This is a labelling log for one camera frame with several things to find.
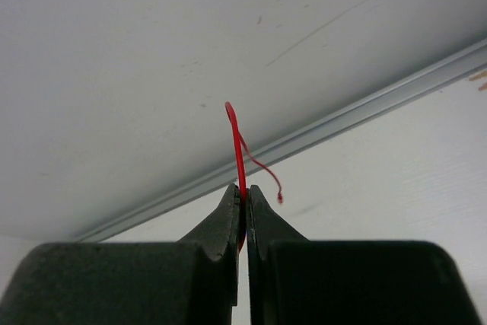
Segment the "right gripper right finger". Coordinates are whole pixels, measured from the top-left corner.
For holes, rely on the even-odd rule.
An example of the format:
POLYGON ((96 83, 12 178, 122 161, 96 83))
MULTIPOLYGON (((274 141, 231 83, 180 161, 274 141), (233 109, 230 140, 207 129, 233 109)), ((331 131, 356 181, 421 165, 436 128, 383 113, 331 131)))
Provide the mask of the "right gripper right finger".
POLYGON ((452 257, 427 241, 312 241, 247 192, 254 324, 479 324, 452 257))

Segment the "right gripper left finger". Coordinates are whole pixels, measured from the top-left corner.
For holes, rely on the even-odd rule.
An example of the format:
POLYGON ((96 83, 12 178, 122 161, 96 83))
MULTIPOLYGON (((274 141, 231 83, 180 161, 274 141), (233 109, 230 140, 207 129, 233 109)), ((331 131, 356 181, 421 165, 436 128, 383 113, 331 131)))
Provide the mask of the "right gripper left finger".
POLYGON ((20 262, 3 324, 229 324, 237 304, 240 193, 174 242, 51 243, 20 262))

